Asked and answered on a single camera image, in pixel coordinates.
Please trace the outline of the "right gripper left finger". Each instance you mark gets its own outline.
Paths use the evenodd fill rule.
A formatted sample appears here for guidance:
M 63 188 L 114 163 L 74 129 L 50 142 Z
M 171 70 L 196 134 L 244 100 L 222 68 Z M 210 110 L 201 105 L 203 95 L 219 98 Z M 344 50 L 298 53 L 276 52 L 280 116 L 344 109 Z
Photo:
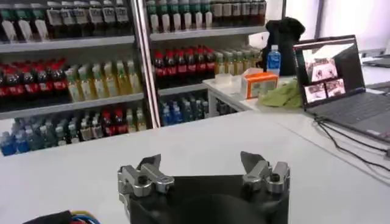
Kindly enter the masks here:
M 153 191 L 167 194 L 175 179 L 160 171 L 160 163 L 161 154 L 156 154 L 143 158 L 136 167 L 121 166 L 117 171 L 118 193 L 136 197 L 147 197 Z

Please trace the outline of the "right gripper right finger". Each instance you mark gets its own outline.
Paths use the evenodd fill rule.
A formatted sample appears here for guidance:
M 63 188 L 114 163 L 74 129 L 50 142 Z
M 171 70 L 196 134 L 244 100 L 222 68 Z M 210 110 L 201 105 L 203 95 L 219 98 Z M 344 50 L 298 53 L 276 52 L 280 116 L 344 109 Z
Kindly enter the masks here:
M 246 174 L 242 176 L 243 185 L 252 191 L 262 187 L 271 194 L 283 194 L 290 189 L 290 167 L 288 163 L 278 161 L 272 166 L 261 155 L 240 152 L 241 162 Z

